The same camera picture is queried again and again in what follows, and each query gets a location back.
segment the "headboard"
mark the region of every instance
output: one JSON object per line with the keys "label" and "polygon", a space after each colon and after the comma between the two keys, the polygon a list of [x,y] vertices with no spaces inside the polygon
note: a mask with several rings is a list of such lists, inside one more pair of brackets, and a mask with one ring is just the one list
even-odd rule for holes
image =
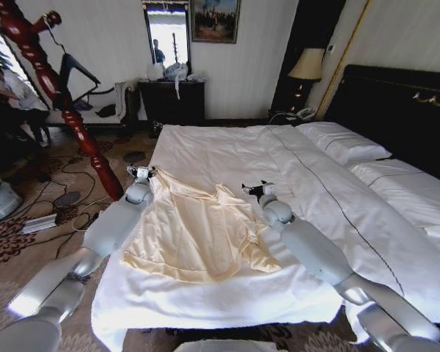
{"label": "headboard", "polygon": [[324,120],[440,179],[440,73],[348,65]]}

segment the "white bedsheet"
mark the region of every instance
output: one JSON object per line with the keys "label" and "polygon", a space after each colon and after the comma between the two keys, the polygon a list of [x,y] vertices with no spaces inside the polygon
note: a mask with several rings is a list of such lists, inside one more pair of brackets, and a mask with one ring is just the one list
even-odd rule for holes
{"label": "white bedsheet", "polygon": [[[397,292],[402,287],[406,299],[440,322],[437,251],[416,227],[295,128],[165,126],[151,165],[206,191],[223,183],[249,199],[258,213],[255,198],[240,192],[241,183],[274,182],[278,198],[343,249],[354,270]],[[233,278],[205,285],[137,271],[120,263],[119,250],[95,294],[94,333],[111,351],[121,351],[127,329],[331,321],[342,299],[304,270],[278,234],[269,230],[263,238],[281,271],[264,274],[244,265]],[[359,308],[349,305],[346,310],[362,340]]]}

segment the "patterned carpet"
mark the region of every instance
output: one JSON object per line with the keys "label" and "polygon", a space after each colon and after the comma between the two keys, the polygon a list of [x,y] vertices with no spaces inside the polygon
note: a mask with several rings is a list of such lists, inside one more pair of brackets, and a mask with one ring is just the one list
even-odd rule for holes
{"label": "patterned carpet", "polygon": [[[94,205],[90,203],[105,197],[98,177],[89,165],[89,159],[79,149],[67,131],[52,129],[54,144],[30,155],[0,176],[13,184],[24,201],[8,219],[0,223],[0,329],[14,321],[6,311],[10,299],[48,261],[57,255],[65,256],[81,244],[85,228],[99,210],[105,209],[108,199]],[[128,185],[124,160],[131,152],[142,152],[142,160],[135,165],[147,165],[156,140],[140,131],[132,136],[118,137],[115,132],[95,134],[100,149],[108,158],[112,169],[125,186]],[[57,213],[58,226],[29,235],[20,234],[28,219]],[[86,283],[86,294],[72,317],[62,324],[60,351],[98,352],[106,348],[94,337],[90,326],[92,298],[98,286],[104,265],[91,275]],[[242,329],[176,330],[152,329],[130,331],[124,342],[124,351],[170,352],[183,342],[200,339],[242,339],[273,341],[277,348],[288,351],[376,351],[372,345],[354,346],[347,341],[354,338],[350,326],[341,312],[331,324],[271,324]]]}

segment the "white robotic arm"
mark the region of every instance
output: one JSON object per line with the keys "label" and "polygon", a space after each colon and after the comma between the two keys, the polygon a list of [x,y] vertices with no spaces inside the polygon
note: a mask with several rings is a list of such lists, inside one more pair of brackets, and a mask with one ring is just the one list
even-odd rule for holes
{"label": "white robotic arm", "polygon": [[0,351],[57,350],[60,322],[72,314],[84,294],[79,279],[90,275],[104,257],[120,248],[153,199],[149,178],[154,171],[132,166],[128,171],[135,181],[88,228],[81,247],[47,264],[14,297],[9,309],[22,319],[0,331]]}
{"label": "white robotic arm", "polygon": [[379,348],[388,352],[440,351],[440,330],[394,290],[353,271],[334,242],[276,198],[273,183],[243,185],[243,191],[257,197],[269,226],[280,232],[282,242],[311,275],[329,283],[349,302],[373,302],[358,317]]}
{"label": "white robotic arm", "polygon": [[[12,300],[9,308],[22,319],[0,331],[0,351],[57,350],[60,322],[84,294],[79,279],[120,248],[153,200],[149,178],[154,171],[144,167],[128,171],[136,178],[134,183],[88,228],[80,249],[47,264]],[[440,330],[395,291],[355,273],[339,247],[275,197],[273,183],[243,185],[243,191],[257,197],[270,226],[311,274],[352,303],[373,302],[359,314],[359,321],[378,347],[391,352],[440,352]]]}

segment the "white bag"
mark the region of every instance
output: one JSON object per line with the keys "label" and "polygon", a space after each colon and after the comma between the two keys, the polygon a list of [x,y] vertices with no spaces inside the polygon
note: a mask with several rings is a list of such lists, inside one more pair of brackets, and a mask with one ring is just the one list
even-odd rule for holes
{"label": "white bag", "polygon": [[166,78],[168,81],[175,82],[175,89],[178,100],[181,99],[179,96],[179,81],[184,81],[187,76],[188,66],[186,64],[180,64],[179,62],[176,62],[175,64],[169,66],[164,73],[164,78]]}
{"label": "white bag", "polygon": [[160,78],[163,78],[164,67],[161,62],[157,62],[156,64],[148,64],[147,65],[147,78],[149,81],[157,81]]}

